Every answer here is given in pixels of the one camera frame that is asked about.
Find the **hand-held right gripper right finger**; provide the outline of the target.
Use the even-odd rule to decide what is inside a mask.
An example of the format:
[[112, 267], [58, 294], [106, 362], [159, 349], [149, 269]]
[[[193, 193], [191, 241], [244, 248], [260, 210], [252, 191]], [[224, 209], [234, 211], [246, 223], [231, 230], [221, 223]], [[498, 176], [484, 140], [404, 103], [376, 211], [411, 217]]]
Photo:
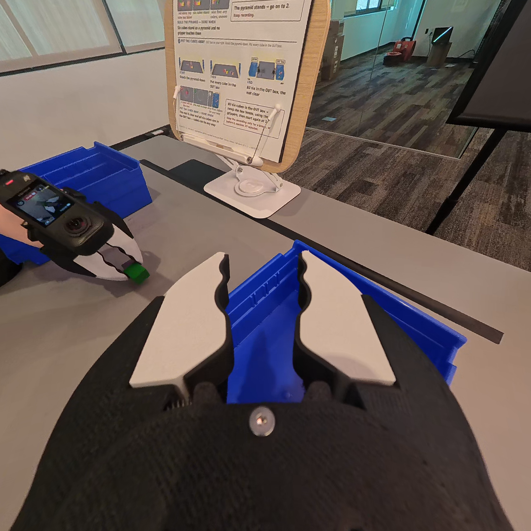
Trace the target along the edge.
[[356, 285], [309, 250], [298, 257], [297, 275], [293, 367], [304, 388], [318, 381], [331, 391], [355, 382], [393, 386], [396, 376]]

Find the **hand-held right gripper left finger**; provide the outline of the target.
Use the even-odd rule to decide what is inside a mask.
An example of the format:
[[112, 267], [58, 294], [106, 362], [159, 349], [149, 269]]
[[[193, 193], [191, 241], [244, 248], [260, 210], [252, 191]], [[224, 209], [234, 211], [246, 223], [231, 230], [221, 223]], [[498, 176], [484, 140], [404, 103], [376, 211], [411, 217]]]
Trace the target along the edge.
[[129, 380], [132, 388], [169, 384], [179, 395], [193, 395], [199, 383], [210, 382], [227, 395], [234, 368], [229, 279], [229, 255], [218, 252], [169, 288]]

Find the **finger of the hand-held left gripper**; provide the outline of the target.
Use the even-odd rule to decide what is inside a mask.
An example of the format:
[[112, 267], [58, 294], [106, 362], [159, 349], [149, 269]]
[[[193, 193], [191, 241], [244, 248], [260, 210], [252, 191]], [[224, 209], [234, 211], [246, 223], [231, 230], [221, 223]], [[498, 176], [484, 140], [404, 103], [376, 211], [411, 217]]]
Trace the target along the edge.
[[112, 237], [99, 249], [104, 262], [118, 271], [134, 264], [143, 265], [143, 255], [136, 240], [123, 230], [114, 230]]
[[74, 263], [81, 266], [84, 270], [93, 274], [96, 278], [124, 282], [129, 280], [122, 270], [117, 269], [114, 265], [108, 264], [100, 253], [90, 256], [77, 256]]

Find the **green wooden cube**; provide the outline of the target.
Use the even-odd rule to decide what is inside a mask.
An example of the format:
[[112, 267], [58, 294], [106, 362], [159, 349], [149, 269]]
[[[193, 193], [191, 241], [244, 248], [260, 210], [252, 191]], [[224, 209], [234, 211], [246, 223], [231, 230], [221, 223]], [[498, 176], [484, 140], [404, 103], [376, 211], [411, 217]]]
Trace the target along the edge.
[[123, 269], [123, 274], [136, 285], [142, 285], [149, 277], [148, 270], [139, 262], [130, 262]]

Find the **blue plastic storage bin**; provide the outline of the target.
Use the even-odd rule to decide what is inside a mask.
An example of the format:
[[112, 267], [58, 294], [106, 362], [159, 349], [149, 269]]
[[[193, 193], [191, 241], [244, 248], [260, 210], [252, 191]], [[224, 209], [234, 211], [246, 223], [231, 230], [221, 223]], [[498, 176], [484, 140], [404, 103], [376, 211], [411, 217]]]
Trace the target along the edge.
[[[70, 188], [100, 203], [125, 219], [152, 202], [137, 160], [104, 144], [95, 142], [90, 149], [76, 148], [21, 171], [35, 174], [58, 188]], [[53, 261], [72, 273], [90, 276], [73, 261], [48, 258], [40, 249], [1, 235], [1, 258], [20, 265], [30, 261], [37, 265]]]
[[309, 250], [371, 296], [431, 360], [447, 384], [457, 370], [458, 350], [467, 338], [375, 282], [296, 240], [229, 293], [235, 364], [228, 379], [228, 403], [300, 402], [304, 390], [293, 368], [298, 303], [298, 256]]

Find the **person's left hand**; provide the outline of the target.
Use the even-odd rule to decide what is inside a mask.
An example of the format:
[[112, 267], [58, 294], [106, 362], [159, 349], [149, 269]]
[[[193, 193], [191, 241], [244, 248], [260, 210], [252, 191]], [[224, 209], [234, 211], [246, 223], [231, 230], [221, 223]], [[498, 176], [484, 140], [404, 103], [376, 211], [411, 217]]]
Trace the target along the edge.
[[11, 211], [0, 206], [1, 211], [1, 235], [40, 249], [43, 244], [39, 241], [30, 241], [27, 230], [22, 226], [23, 220]]

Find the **printed instruction sheet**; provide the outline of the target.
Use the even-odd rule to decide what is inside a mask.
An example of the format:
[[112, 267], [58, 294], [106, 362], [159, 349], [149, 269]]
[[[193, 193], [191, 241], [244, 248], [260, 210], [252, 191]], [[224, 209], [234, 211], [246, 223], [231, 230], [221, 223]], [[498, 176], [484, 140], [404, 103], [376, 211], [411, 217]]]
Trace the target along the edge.
[[312, 1], [173, 1], [176, 135], [280, 163]]

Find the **stacked cardboard boxes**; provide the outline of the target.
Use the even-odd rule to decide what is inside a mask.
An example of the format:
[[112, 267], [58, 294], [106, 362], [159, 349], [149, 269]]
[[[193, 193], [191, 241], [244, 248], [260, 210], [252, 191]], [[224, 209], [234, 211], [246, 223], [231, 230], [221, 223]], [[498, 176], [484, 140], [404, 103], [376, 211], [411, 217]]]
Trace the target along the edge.
[[344, 19], [330, 21], [322, 55], [319, 80], [330, 81], [337, 77], [342, 57]]

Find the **red floor fan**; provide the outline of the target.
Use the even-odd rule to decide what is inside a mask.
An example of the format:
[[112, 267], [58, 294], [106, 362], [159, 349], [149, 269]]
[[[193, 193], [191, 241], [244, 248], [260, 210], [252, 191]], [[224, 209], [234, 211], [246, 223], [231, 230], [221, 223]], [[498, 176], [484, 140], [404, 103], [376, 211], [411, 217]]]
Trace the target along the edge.
[[413, 37], [403, 37], [395, 42], [391, 51], [383, 57], [383, 66], [394, 67], [410, 60], [416, 47], [416, 40]]

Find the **black framed floor sign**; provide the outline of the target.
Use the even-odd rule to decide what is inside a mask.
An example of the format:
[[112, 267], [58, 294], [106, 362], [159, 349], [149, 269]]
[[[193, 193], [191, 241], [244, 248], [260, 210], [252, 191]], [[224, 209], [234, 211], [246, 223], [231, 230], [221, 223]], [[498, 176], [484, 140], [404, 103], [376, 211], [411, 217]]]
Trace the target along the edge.
[[448, 218], [505, 134], [530, 133], [530, 1], [508, 4], [447, 123], [493, 131], [438, 209], [428, 235]]

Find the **glass window white frame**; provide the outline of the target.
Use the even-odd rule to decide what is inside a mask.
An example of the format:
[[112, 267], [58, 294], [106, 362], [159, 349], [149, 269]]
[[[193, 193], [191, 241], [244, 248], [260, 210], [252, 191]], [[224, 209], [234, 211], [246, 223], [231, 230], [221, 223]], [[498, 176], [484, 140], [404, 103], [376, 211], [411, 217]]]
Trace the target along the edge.
[[165, 1], [1, 1], [1, 75], [159, 50]]

